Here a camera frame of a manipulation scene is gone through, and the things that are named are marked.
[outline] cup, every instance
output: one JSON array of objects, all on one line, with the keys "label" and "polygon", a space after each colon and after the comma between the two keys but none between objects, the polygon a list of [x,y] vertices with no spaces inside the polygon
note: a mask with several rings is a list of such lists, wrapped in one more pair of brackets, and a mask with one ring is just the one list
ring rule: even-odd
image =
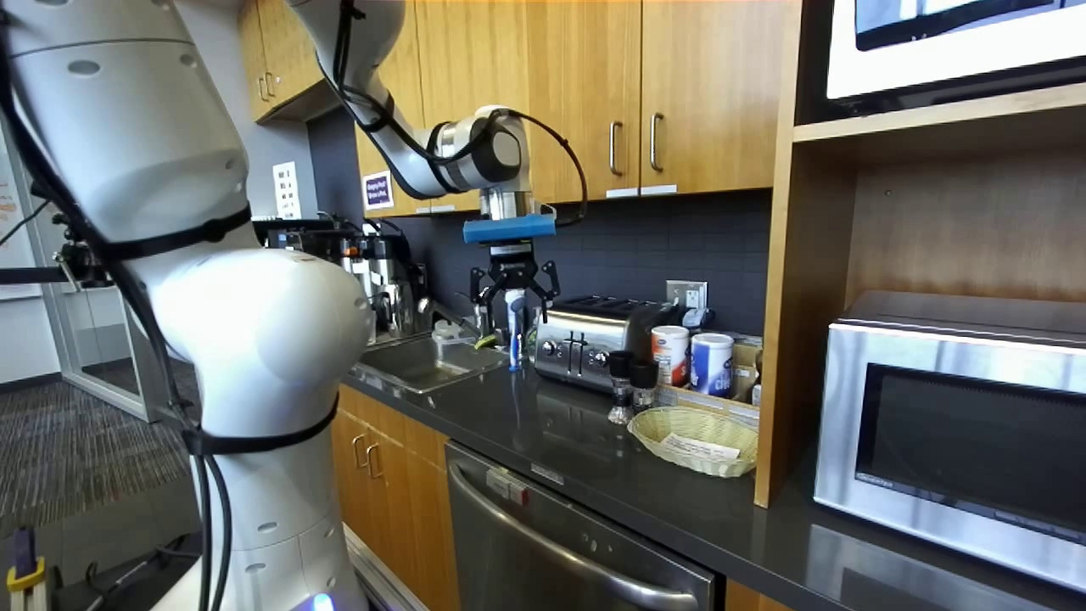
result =
[{"label": "cup", "polygon": [[662,385],[687,382],[687,346],[689,346],[687,325],[651,325],[651,359],[660,362]]},{"label": "cup", "polygon": [[732,336],[701,333],[689,349],[689,385],[701,393],[725,397],[732,385]]}]

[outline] kitchen counter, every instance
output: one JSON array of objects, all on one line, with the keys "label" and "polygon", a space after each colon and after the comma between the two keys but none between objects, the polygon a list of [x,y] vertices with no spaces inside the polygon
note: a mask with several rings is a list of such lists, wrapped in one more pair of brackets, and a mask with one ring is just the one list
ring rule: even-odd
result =
[{"label": "kitchen counter", "polygon": [[676,467],[608,424],[608,397],[535,374],[492,368],[428,397],[359,368],[345,382],[791,608],[1086,608],[1084,594],[816,505],[816,457],[757,508],[749,475]]}]

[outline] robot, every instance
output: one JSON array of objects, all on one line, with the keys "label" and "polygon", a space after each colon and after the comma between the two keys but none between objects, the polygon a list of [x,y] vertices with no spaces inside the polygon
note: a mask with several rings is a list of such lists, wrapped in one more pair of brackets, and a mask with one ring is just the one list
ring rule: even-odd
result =
[{"label": "robot", "polygon": [[[0,0],[0,109],[39,188],[68,216],[146,336],[192,359],[201,411],[175,391],[204,520],[204,556],[158,605],[366,608],[333,492],[337,382],[366,342],[344,267],[266,252],[248,227],[245,148],[169,0]],[[376,65],[400,0],[292,0],[349,115],[419,198],[483,188],[492,246],[479,287],[540,290],[518,110],[479,109],[419,143]]]}]

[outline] kitchen sink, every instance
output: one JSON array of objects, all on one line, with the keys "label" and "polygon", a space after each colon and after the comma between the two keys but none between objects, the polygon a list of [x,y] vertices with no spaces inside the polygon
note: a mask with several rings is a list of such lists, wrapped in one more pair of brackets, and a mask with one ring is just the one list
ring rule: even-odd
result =
[{"label": "kitchen sink", "polygon": [[501,367],[498,349],[474,349],[468,342],[434,346],[430,336],[412,336],[369,346],[356,374],[376,382],[391,382],[412,393],[430,393],[438,385],[490,374]]}]

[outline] toaster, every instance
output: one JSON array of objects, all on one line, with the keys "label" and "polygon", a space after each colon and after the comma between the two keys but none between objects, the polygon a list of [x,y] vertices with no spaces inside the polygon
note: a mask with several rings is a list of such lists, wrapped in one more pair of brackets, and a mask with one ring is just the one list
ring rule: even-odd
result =
[{"label": "toaster", "polygon": [[540,322],[533,367],[540,375],[611,393],[611,353],[651,359],[651,325],[681,311],[662,300],[577,294],[556,299]]}]

